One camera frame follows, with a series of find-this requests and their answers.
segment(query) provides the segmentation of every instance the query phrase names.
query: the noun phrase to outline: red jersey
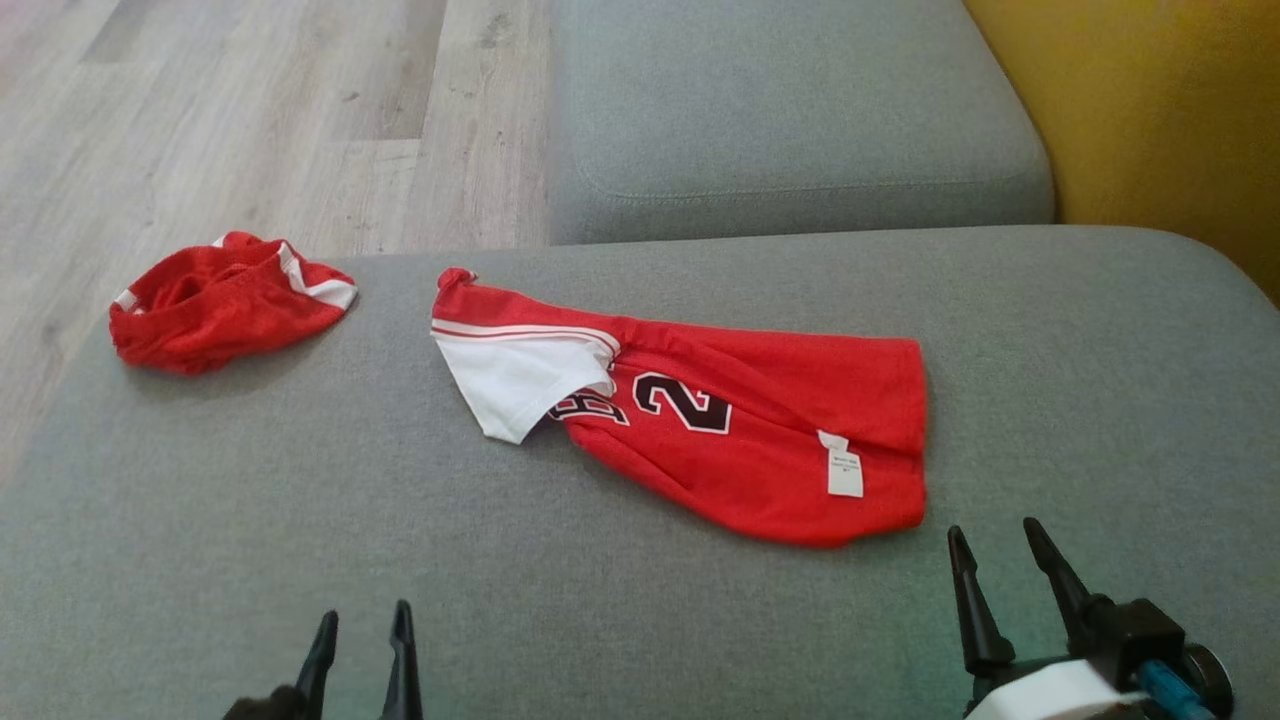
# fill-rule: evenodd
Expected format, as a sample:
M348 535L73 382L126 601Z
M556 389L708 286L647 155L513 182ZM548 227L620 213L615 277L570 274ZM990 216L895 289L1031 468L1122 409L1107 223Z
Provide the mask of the red jersey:
M439 279L431 334L489 437L549 415L613 470L756 538L832 547L924 518L913 340L598 315Z

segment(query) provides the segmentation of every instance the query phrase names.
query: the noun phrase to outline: white stripe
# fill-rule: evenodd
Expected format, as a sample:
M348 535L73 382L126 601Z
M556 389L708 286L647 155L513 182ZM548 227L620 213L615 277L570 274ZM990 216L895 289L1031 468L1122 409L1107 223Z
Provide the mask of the white stripe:
M138 299L136 295L129 292L128 288L125 288L125 291L122 292L120 296L115 299L115 304L120 306L120 310L128 313L129 310L133 310L134 305L138 304Z
M547 336L586 336L598 342L603 342L608 346L613 354L617 354L622 348L622 343L618 342L612 334L599 331L595 328L584 328L577 325L468 325L466 323L454 323L453 320L440 320L431 318L431 328L448 331L452 333L462 333L471 336L471 340L485 340L485 336L511 336L511 337L547 337ZM504 340L504 338L492 338L492 340Z
M329 279L308 287L302 279L302 265L293 256L288 242L280 243L280 250L276 255L280 258L280 270L284 273L284 277L289 278L289 287L293 288L293 292L300 292L342 310L346 310L351 305L351 301L356 299L356 286L339 279Z

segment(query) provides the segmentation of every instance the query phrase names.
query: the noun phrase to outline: gray sofa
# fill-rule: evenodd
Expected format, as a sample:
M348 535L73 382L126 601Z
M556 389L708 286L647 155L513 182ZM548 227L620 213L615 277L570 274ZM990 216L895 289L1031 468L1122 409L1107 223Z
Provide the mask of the gray sofa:
M955 717L951 524L1020 655L1062 650L1025 515L1272 716L1280 314L1187 238L1010 224L1052 219L1048 168L959 3L566 1L556 38L557 240L663 242L338 260L361 296L337 327L195 379L100 328L0 497L0 717L218 717L289 682L330 607L326 716L372 716L399 597L429 717ZM993 227L733 237L964 224ZM429 337L449 265L600 313L918 338L924 524L767 544L558 427L485 441Z

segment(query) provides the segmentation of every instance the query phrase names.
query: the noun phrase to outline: wooden floor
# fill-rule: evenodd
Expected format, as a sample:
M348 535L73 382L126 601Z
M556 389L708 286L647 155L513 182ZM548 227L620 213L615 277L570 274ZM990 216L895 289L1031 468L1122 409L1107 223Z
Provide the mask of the wooden floor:
M229 229L547 242L549 0L0 0L0 488L67 361Z

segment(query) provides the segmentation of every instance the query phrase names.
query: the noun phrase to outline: blue cable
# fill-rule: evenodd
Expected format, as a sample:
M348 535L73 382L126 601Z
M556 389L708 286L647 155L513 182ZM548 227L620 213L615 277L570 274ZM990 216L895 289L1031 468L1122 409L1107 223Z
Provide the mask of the blue cable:
M1217 720L1217 715L1201 705L1196 691L1158 660L1149 660L1138 667L1138 687L1174 720Z

